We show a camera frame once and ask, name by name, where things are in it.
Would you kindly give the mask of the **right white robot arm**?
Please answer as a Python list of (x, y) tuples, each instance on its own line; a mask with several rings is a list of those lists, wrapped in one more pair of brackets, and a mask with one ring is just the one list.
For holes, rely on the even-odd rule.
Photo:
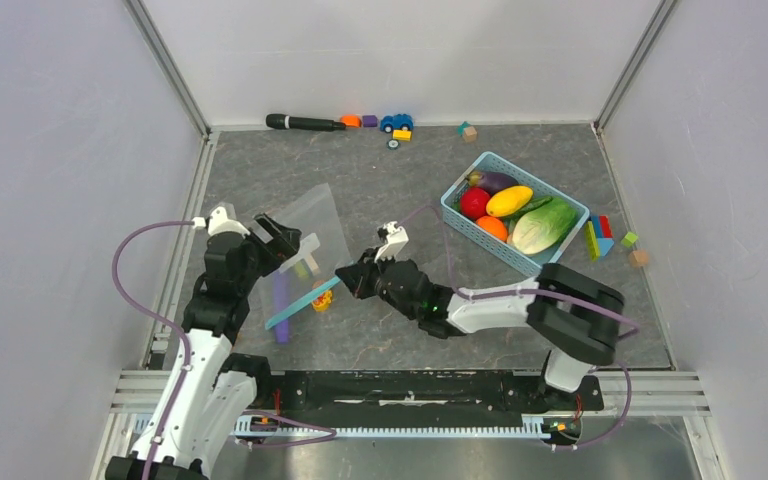
[(622, 293), (559, 263), (516, 284), (469, 290), (436, 284), (414, 261), (379, 260), (369, 249), (335, 275), (355, 298), (377, 297), (435, 338), (532, 329), (552, 346), (537, 382), (551, 408), (572, 401), (593, 368), (613, 364), (628, 321)]

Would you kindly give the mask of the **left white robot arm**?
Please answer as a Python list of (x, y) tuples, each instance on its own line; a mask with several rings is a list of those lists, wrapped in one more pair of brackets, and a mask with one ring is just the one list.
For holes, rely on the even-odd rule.
[(111, 274), (119, 294), (136, 310), (168, 326), (179, 348), (150, 423), (125, 456), (110, 459), (107, 479), (206, 479), (236, 419), (274, 394), (264, 357), (231, 349), (247, 318), (255, 284), (296, 255), (302, 233), (266, 214), (255, 221), (263, 239), (223, 207), (208, 217), (175, 220), (175, 227), (208, 233), (205, 270), (197, 278), (182, 323), (147, 309), (123, 287), (119, 262)]

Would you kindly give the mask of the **yellow toy mango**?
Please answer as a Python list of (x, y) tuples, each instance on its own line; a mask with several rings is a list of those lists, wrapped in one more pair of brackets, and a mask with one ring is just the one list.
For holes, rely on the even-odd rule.
[(517, 185), (494, 194), (486, 204), (486, 214), (496, 218), (507, 217), (524, 207), (533, 197), (530, 187)]

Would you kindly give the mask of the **red toy apple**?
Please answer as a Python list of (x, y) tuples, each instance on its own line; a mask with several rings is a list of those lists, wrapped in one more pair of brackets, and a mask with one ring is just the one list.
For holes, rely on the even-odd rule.
[(460, 213), (471, 221), (486, 216), (486, 206), (491, 195), (478, 187), (469, 187), (461, 195), (458, 201)]

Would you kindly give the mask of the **clear zip top bag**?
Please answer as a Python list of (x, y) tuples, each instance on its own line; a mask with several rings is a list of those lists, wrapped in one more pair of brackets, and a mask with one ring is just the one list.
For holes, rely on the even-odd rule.
[[(335, 270), (351, 261), (336, 204), (327, 183), (308, 190), (278, 210), (273, 218), (283, 226), (300, 230), (302, 238), (299, 252), (256, 285), (264, 328), (267, 330), (272, 330), (281, 317), (285, 317), (289, 324), (289, 319), (297, 313), (305, 310), (316, 312), (311, 302), (324, 290), (333, 289), (339, 283)], [(315, 278), (300, 280), (293, 271), (293, 265), (305, 254), (313, 255), (319, 264), (320, 274)], [(287, 278), (289, 304), (276, 318), (273, 287), (278, 272)]]

